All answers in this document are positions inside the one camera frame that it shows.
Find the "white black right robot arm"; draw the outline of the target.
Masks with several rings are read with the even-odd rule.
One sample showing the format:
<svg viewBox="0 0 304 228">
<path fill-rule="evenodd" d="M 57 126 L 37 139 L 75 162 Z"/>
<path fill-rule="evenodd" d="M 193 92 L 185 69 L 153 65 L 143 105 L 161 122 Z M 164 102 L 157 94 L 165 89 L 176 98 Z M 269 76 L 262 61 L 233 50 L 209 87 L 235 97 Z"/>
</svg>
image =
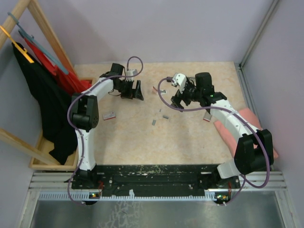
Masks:
<svg viewBox="0 0 304 228">
<path fill-rule="evenodd" d="M 182 73 L 176 73 L 171 83 L 178 91 L 171 98 L 175 108 L 183 109 L 181 102 L 189 105 L 198 102 L 207 112 L 216 117 L 232 134 L 237 142 L 234 158 L 217 167 L 212 176 L 213 184 L 218 188 L 225 187 L 229 178 L 240 174 L 270 167 L 274 162 L 272 135 L 267 130 L 259 130 L 247 122 L 236 111 L 226 96 L 216 92 L 210 73 L 198 73 L 192 81 Z"/>
</svg>

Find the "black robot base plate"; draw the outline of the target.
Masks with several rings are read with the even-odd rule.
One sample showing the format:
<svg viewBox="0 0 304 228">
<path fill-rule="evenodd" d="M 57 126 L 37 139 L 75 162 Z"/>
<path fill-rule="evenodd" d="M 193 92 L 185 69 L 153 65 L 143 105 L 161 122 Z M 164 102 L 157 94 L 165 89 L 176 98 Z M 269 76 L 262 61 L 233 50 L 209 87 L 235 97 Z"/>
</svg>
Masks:
<svg viewBox="0 0 304 228">
<path fill-rule="evenodd" d="M 100 190 L 102 196 L 136 197 L 204 196 L 209 189 L 238 189 L 237 176 L 220 180 L 213 176 L 215 164 L 201 165 L 97 165 L 76 172 L 72 189 Z"/>
</svg>

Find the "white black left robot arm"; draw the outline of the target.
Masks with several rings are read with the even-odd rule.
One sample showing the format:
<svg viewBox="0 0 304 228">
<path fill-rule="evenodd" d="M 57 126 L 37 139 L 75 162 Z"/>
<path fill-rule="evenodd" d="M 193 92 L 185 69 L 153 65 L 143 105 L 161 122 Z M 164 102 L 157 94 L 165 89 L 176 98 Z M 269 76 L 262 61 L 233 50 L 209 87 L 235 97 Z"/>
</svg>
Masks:
<svg viewBox="0 0 304 228">
<path fill-rule="evenodd" d="M 89 89 L 72 96 L 67 119 L 77 136 L 78 170 L 92 171 L 96 166 L 94 134 L 99 122 L 98 102 L 113 90 L 118 91 L 121 98 L 143 101 L 140 80 L 133 87 L 134 77 L 140 73 L 141 70 L 113 63 L 110 71 L 102 74 Z"/>
</svg>

